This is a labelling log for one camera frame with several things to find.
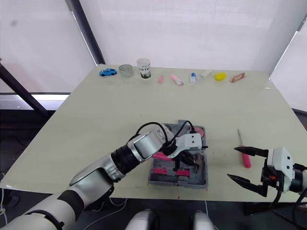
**toy car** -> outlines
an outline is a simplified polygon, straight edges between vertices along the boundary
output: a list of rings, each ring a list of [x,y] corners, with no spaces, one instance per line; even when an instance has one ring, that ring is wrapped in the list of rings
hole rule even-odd
[[[117,74],[117,71],[115,69],[103,69],[99,72],[100,76],[109,76],[115,74]]]

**glass cup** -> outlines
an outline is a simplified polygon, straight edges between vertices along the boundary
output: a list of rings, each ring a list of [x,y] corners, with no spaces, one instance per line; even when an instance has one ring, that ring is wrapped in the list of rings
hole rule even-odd
[[[133,75],[132,65],[121,65],[118,69],[123,78],[129,78]]]
[[[147,58],[140,58],[136,61],[141,77],[142,78],[150,78],[151,73],[150,73],[150,60]]]

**pink object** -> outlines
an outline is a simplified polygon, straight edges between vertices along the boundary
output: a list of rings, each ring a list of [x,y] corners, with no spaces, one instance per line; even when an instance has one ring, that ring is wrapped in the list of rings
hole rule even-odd
[[[176,176],[190,176],[190,171],[189,170],[181,170],[181,169],[179,169],[176,172]]]
[[[167,174],[167,169],[154,168],[153,169],[153,173],[166,175]]]
[[[161,84],[161,83],[162,83],[162,81],[163,81],[163,75],[161,75],[161,77],[159,77],[158,82]]]
[[[161,159],[161,160],[165,160],[165,161],[173,161],[173,159],[168,158],[166,155],[164,155],[162,152],[156,152],[156,154],[154,154],[152,156],[152,158],[157,158],[157,159]]]
[[[245,78],[245,73],[240,73],[239,75],[234,76],[234,77],[230,80],[230,82],[231,82],[231,83],[234,83],[234,82],[236,82],[236,81],[238,81],[238,80],[241,80],[242,78]]]
[[[169,76],[172,80],[174,80],[174,82],[177,85],[183,85],[184,82],[182,80],[180,80],[178,77],[176,77],[176,75],[172,74],[171,76]]]
[[[249,169],[251,167],[249,155],[242,153],[242,160],[245,168]]]
[[[205,135],[203,129],[200,127],[195,127],[194,129],[196,132],[198,132],[201,135],[201,138],[203,138],[203,136]]]
[[[240,129],[238,129],[238,134],[239,134],[239,139],[240,139],[240,145],[242,147],[244,147],[243,141],[242,141],[242,137],[241,137]],[[251,162],[250,162],[249,155],[246,155],[246,154],[242,153],[242,161],[243,161],[243,164],[244,164],[245,168],[249,169],[251,167]]]

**table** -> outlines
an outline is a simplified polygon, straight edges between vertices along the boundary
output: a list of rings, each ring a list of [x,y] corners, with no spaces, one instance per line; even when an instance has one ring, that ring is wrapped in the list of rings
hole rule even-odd
[[[296,118],[269,76],[246,71],[246,78],[230,83],[241,71],[225,71],[227,79],[213,76],[189,83],[189,74],[203,70],[152,68],[152,77],[143,80],[134,67],[128,79],[119,74],[107,78],[99,70],[118,66],[100,65],[70,94],[1,181],[0,187],[41,193],[64,190],[71,178],[88,164],[124,145],[144,123],[177,123],[188,119],[206,128],[209,187],[191,189],[148,184],[151,160],[139,165],[120,183],[112,197],[272,201],[243,189],[226,174],[241,175],[259,184],[262,157],[251,157],[252,168],[243,167],[239,145],[258,148],[285,146],[295,162],[306,164],[307,132]],[[162,84],[158,83],[164,75]],[[177,86],[175,74],[186,84]],[[297,194],[288,192],[281,201],[293,202]]]

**yellow object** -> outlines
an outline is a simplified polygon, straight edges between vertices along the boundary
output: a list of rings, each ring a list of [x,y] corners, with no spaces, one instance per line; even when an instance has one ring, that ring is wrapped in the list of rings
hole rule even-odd
[[[226,78],[226,73],[216,73],[216,75],[215,75],[215,79],[217,80],[217,81],[222,81],[222,80],[224,80]]]

